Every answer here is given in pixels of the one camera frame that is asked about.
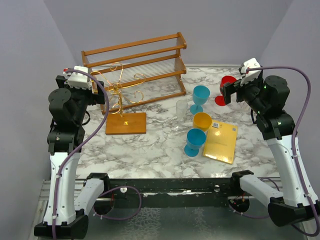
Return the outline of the blue goblet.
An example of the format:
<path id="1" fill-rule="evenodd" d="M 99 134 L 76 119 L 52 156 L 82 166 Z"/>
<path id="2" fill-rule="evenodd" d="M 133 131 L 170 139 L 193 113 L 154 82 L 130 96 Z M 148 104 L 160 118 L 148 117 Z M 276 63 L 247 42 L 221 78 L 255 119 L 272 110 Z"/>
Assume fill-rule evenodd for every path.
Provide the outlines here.
<path id="1" fill-rule="evenodd" d="M 199 154 L 200 148 L 206 142 L 206 134 L 199 128 L 192 128 L 187 132 L 184 153 L 189 157 Z"/>
<path id="2" fill-rule="evenodd" d="M 204 85 L 197 85 L 193 89 L 192 100 L 194 104 L 190 107 L 190 112 L 195 115 L 203 112 L 203 105 L 207 102 L 211 92 Z"/>

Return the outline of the clear wine glass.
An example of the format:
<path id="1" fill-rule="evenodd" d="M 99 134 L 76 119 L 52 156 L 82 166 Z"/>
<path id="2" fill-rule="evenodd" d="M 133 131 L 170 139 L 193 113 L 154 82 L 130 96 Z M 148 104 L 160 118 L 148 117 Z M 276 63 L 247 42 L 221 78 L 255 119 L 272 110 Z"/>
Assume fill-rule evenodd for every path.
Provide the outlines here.
<path id="1" fill-rule="evenodd" d="M 174 128 L 175 131 L 178 131 L 181 129 L 182 121 L 184 116 L 186 115 L 188 110 L 188 102 L 186 100 L 178 100 L 176 102 L 176 119 L 177 124 Z"/>

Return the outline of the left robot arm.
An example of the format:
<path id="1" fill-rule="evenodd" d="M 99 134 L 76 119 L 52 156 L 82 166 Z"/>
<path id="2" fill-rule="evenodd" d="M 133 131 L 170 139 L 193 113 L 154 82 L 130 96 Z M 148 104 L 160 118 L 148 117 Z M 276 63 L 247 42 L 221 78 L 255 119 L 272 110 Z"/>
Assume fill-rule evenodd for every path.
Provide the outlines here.
<path id="1" fill-rule="evenodd" d="M 36 237 L 82 240 L 89 226 L 89 212 L 96 198 L 106 197 L 111 190 L 107 174 L 94 174 L 75 198 L 75 180 L 84 138 L 83 120 L 89 105 L 108 105 L 104 83 L 97 81 L 92 90 L 88 73 L 72 70 L 69 78 L 56 77 L 58 88 L 48 96 L 52 115 L 47 137 L 51 162 L 50 192 L 43 221 L 34 227 Z"/>

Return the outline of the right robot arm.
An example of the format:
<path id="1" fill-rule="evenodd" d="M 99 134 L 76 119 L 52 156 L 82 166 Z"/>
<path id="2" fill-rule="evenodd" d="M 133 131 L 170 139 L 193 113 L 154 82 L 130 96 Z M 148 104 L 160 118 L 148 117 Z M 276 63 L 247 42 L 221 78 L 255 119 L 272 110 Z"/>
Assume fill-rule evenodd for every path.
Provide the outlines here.
<path id="1" fill-rule="evenodd" d="M 220 92 L 225 104 L 236 94 L 237 102 L 246 102 L 257 114 L 256 126 L 272 152 L 282 183 L 282 191 L 276 191 L 252 171 L 243 170 L 232 173 L 230 191 L 236 196 L 248 193 L 255 197 L 278 227 L 316 219 L 320 201 L 298 153 L 297 123 L 283 109 L 290 93 L 287 81 L 276 75 L 258 76 L 247 84 L 241 80 L 221 84 Z"/>

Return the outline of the wooden two-tier shelf rack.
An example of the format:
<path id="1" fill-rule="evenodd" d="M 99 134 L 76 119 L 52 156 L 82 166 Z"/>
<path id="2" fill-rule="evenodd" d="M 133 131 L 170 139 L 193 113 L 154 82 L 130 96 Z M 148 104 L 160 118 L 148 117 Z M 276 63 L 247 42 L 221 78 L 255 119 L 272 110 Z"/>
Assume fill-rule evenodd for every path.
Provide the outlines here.
<path id="1" fill-rule="evenodd" d="M 110 112 L 118 106 L 117 93 L 122 94 L 123 107 L 184 96 L 187 91 L 182 75 L 187 68 L 181 51 L 187 42 L 181 32 L 102 47 L 81 52 L 82 63 L 104 82 L 109 93 Z"/>

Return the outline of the red goblet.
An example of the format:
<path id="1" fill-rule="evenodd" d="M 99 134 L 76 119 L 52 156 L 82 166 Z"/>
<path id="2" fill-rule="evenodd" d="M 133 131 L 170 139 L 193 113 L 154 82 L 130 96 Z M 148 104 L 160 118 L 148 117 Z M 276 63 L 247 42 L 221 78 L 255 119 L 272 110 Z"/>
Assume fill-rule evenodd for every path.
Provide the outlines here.
<path id="1" fill-rule="evenodd" d="M 234 82 L 236 82 L 236 78 L 231 76 L 231 75 L 227 75 L 227 76 L 224 76 L 222 79 L 221 79 L 221 82 L 220 82 L 220 86 L 219 86 L 219 90 L 220 90 L 220 95 L 216 96 L 214 101 L 215 103 L 218 105 L 218 106 L 225 106 L 226 103 L 225 103 L 225 85 L 226 84 L 233 84 Z"/>

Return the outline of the yellow goblet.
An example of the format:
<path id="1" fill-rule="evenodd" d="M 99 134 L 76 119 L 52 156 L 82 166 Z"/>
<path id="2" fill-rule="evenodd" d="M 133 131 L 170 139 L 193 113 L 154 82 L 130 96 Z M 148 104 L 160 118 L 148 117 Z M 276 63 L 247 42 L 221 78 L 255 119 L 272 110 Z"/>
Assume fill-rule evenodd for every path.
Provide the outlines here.
<path id="1" fill-rule="evenodd" d="M 212 126 L 212 118 L 205 112 L 198 112 L 194 115 L 192 126 L 206 132 Z"/>

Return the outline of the yellow padded envelope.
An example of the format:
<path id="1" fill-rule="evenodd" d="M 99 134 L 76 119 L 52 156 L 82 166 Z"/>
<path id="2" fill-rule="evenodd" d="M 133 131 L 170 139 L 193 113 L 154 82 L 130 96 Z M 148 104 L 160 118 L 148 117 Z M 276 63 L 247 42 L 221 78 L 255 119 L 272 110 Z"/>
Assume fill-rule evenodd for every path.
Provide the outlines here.
<path id="1" fill-rule="evenodd" d="M 237 135 L 236 125 L 213 120 L 207 131 L 202 155 L 232 165 L 235 158 Z"/>

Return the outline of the blue goblet front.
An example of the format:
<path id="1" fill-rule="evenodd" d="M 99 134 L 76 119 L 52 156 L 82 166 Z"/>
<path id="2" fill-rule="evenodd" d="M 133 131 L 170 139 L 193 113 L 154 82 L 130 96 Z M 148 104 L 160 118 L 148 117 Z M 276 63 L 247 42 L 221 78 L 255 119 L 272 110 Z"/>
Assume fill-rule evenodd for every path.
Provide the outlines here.
<path id="1" fill-rule="evenodd" d="M 206 134 L 199 128 L 192 128 L 187 132 L 184 153 L 189 157 L 199 154 L 200 148 L 206 142 Z"/>

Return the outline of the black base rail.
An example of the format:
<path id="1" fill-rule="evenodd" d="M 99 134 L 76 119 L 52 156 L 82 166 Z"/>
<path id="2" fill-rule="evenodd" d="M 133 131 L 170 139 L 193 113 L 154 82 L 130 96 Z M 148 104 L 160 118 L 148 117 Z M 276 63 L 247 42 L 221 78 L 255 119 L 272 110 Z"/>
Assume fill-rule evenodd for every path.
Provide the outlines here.
<path id="1" fill-rule="evenodd" d="M 184 207 L 227 207 L 228 200 L 249 197 L 232 186 L 231 178 L 109 178 L 106 173 L 91 173 L 91 178 L 102 180 L 102 190 L 119 189 L 101 196 L 97 204 L 101 207 L 114 205 L 119 209 L 184 208 Z"/>

